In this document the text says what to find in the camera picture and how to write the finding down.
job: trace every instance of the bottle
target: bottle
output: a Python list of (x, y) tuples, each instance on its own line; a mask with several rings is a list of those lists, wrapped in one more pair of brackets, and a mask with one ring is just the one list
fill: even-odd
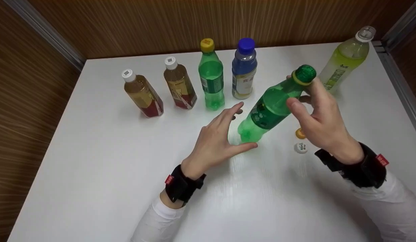
[(142, 75), (136, 75), (131, 69), (122, 72), (125, 80), (125, 91), (136, 106), (148, 118), (163, 114), (163, 101)]
[(175, 57), (165, 59), (166, 70), (163, 72), (166, 83), (174, 98), (175, 105), (182, 109), (192, 109), (196, 103), (197, 96), (193, 89), (187, 70), (178, 64)]
[(235, 51), (232, 61), (232, 95), (237, 99), (246, 99), (253, 91), (253, 78), (257, 67), (254, 46), (252, 38), (243, 38), (239, 40), (238, 49)]
[(202, 58), (199, 75), (205, 92), (205, 106), (215, 111), (224, 106), (223, 63), (214, 51), (214, 41), (210, 38), (201, 41)]
[(268, 88), (254, 105), (247, 118), (238, 126), (242, 142), (257, 142), (262, 135), (285, 119), (290, 110), (286, 100), (300, 97), (306, 86), (316, 77), (316, 71), (309, 65), (300, 66), (290, 78)]
[(332, 54), (319, 78), (326, 90), (334, 93), (347, 76), (365, 61), (369, 53), (369, 42), (374, 38), (375, 29), (365, 26), (354, 38), (341, 43)]

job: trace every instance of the white sleeve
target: white sleeve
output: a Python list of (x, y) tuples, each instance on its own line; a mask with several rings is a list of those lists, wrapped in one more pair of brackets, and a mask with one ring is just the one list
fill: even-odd
[(416, 241), (416, 196), (392, 173), (378, 189), (349, 183), (385, 242)]
[(133, 233), (131, 242), (166, 242), (170, 241), (179, 226), (179, 220), (185, 207), (168, 208), (157, 197), (148, 207)]

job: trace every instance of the red tag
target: red tag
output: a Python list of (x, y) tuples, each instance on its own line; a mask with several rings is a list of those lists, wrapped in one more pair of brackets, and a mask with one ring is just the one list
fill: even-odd
[(387, 166), (389, 164), (389, 161), (387, 161), (387, 159), (382, 155), (377, 155), (375, 158), (377, 158), (377, 160), (380, 162), (380, 164), (382, 164), (383, 166)]
[(168, 178), (166, 178), (166, 181), (165, 181), (166, 185), (169, 185), (171, 183), (172, 179), (174, 179), (174, 177), (169, 175)]

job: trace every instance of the white tabletop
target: white tabletop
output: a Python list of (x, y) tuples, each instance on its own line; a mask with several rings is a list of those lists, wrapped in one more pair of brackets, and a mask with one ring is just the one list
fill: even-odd
[[(301, 64), (320, 72), (337, 43), (257, 49), (254, 93), (238, 124), (269, 86)], [(224, 65), (225, 106), (231, 95), (234, 50), (217, 51)], [(193, 110), (174, 107), (163, 79), (168, 55), (88, 60), (10, 235), (10, 242), (126, 242), (173, 168), (193, 149), (205, 110), (199, 52), (174, 54), (198, 95)], [(147, 77), (165, 113), (145, 118), (123, 89), (120, 73)], [(349, 132), (389, 161), (416, 193), (416, 133), (371, 46), (367, 60), (342, 84), (338, 103)], [(309, 145), (296, 153), (297, 120), (289, 116), (259, 147), (207, 173), (175, 238), (179, 242), (377, 241), (378, 231)]]

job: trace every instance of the bottle cap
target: bottle cap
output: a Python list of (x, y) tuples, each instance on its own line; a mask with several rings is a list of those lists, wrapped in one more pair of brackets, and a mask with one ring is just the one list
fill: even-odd
[(305, 135), (302, 132), (302, 128), (297, 129), (294, 133), (298, 139), (305, 139)]
[(122, 77), (125, 80), (125, 82), (131, 82), (131, 81), (135, 80), (136, 74), (133, 73), (133, 71), (131, 69), (125, 69), (122, 72)]
[(166, 57), (165, 59), (166, 69), (174, 70), (178, 66), (178, 62), (173, 56)]
[(375, 28), (371, 26), (365, 26), (356, 33), (356, 39), (360, 42), (370, 42), (375, 36)]
[(214, 40), (205, 38), (201, 41), (201, 51), (203, 53), (210, 53), (214, 51)]
[(253, 53), (256, 43), (252, 38), (242, 38), (238, 42), (238, 52), (241, 55), (249, 55)]
[(298, 84), (307, 86), (316, 78), (317, 72), (310, 65), (302, 65), (292, 73), (292, 76)]
[(305, 143), (297, 143), (294, 145), (294, 150), (299, 154), (305, 154), (308, 152), (308, 148)]

